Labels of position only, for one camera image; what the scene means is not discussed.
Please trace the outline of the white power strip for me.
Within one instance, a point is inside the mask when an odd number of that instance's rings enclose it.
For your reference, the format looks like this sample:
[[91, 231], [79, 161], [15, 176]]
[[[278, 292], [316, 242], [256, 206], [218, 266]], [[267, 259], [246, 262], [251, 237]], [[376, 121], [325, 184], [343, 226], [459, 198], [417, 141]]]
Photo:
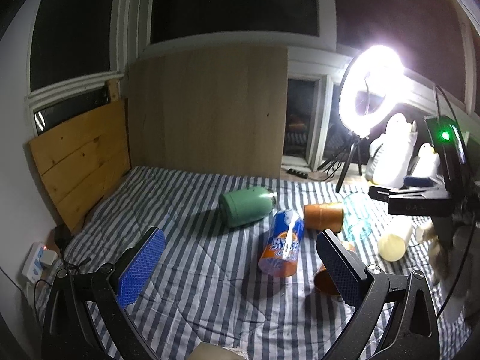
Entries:
[[44, 270], [52, 267], [58, 256], [56, 251], [49, 249], [42, 242], [34, 242], [22, 268], [23, 277], [35, 284], [41, 279]]

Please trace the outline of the large white penguin plush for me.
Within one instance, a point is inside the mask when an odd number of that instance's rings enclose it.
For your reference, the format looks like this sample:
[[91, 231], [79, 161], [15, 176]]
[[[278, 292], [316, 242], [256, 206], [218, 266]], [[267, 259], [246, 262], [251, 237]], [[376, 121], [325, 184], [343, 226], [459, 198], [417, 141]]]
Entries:
[[386, 188], [402, 187], [417, 136], [416, 121], [409, 123], [403, 113], [391, 116], [385, 133], [370, 145], [370, 182]]

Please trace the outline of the striped blue white bedsheet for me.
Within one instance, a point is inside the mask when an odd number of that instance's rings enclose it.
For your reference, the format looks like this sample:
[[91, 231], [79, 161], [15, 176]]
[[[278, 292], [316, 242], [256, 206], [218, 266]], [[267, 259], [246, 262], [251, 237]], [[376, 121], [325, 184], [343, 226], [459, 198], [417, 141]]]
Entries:
[[[365, 186], [340, 192], [329, 182], [203, 175], [138, 166], [95, 211], [65, 251], [68, 263], [95, 272], [114, 263], [149, 228], [159, 228], [165, 250], [127, 315], [160, 359], [186, 359], [202, 342], [241, 350], [249, 359], [321, 359], [346, 327], [353, 308], [315, 288], [320, 267], [317, 235], [300, 243], [296, 273], [280, 279], [258, 267], [272, 226], [268, 215], [247, 226], [224, 226], [221, 194], [260, 186], [277, 193], [278, 210], [343, 202]], [[372, 233], [355, 243], [360, 259], [391, 274], [415, 269], [431, 278], [426, 244], [411, 242], [398, 262], [384, 262], [377, 241], [393, 220], [370, 198]]]

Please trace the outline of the cream white cup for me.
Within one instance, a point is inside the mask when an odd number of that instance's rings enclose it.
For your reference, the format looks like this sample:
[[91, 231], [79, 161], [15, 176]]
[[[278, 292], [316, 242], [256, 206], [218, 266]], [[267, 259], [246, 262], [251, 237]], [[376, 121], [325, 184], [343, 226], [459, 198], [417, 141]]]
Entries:
[[412, 232], [413, 222], [409, 217], [395, 217], [377, 242], [380, 257], [390, 263], [399, 261], [406, 253]]

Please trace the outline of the light wood panel board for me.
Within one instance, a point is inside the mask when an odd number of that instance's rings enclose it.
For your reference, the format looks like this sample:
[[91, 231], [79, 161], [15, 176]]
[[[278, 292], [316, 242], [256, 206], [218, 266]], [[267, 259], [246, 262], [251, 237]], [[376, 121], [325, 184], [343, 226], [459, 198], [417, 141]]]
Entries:
[[277, 178], [288, 50], [236, 44], [139, 60], [128, 69], [134, 166]]

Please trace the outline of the clear blue plastic cup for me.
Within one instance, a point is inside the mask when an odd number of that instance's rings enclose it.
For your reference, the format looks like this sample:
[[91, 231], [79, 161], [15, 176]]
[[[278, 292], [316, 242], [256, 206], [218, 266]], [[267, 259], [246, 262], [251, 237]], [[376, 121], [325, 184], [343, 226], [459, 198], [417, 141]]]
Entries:
[[343, 198], [343, 230], [349, 241], [358, 243], [372, 233], [370, 197], [366, 193], [349, 193]]

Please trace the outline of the orange paper cup white base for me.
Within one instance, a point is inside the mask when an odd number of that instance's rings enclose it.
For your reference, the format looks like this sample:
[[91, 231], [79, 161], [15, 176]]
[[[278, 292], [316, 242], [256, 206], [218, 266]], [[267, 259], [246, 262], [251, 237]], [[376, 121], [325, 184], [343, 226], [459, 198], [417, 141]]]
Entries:
[[[340, 274], [349, 275], [346, 262], [339, 256], [329, 256], [328, 263], [330, 268], [333, 269], [335, 276]], [[329, 296], [338, 296], [339, 291], [334, 282], [330, 271], [328, 270], [323, 258], [320, 259], [320, 267], [318, 268], [317, 273], [314, 277], [314, 285], [317, 291], [329, 295]]]

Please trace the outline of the orange blue printed can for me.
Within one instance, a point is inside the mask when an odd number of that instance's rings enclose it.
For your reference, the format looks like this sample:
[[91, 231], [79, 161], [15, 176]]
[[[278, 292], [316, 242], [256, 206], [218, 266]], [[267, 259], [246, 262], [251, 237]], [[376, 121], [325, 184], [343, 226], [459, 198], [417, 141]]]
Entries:
[[304, 221], [295, 210], [278, 211], [272, 221], [268, 241], [258, 267], [277, 278], [293, 276], [297, 271]]

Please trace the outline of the black power strip on sill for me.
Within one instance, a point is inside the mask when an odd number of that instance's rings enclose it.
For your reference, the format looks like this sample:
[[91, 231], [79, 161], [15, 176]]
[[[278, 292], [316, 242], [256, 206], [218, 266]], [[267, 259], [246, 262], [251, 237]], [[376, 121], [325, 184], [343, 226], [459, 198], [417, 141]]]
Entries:
[[301, 172], [301, 171], [293, 169], [293, 168], [289, 168], [286, 171], [286, 173], [289, 174], [289, 175], [304, 179], [304, 180], [306, 180], [308, 178], [308, 173], [307, 172]]

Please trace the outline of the orange plastic cup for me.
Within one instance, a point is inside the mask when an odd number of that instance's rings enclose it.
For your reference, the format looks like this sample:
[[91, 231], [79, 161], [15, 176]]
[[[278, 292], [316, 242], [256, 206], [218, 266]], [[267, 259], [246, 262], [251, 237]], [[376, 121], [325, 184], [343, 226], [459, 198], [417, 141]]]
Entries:
[[304, 225], [308, 230], [340, 233], [343, 228], [344, 210], [340, 202], [309, 204], [304, 206]]

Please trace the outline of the small white penguin plush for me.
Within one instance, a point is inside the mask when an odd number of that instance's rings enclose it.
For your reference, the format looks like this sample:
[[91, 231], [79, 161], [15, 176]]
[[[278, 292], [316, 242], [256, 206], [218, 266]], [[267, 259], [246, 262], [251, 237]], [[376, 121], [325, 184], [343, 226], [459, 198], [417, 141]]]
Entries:
[[435, 178], [440, 164], [439, 154], [430, 143], [421, 145], [411, 176], [417, 178]]

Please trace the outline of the orange wooden headboard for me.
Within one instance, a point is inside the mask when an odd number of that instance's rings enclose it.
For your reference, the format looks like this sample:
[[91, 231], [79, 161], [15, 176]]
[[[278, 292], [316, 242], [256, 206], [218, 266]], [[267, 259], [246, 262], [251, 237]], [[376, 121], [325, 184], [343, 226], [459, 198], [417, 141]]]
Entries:
[[90, 210], [131, 169], [125, 101], [69, 119], [28, 145], [56, 211], [77, 233]]

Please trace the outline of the green metal cup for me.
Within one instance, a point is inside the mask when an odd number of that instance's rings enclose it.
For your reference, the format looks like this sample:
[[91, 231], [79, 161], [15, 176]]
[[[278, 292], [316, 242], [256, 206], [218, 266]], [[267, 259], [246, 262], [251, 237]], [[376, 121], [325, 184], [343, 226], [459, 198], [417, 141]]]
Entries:
[[278, 194], [263, 187], [238, 189], [219, 196], [219, 209], [228, 228], [251, 224], [268, 216]]

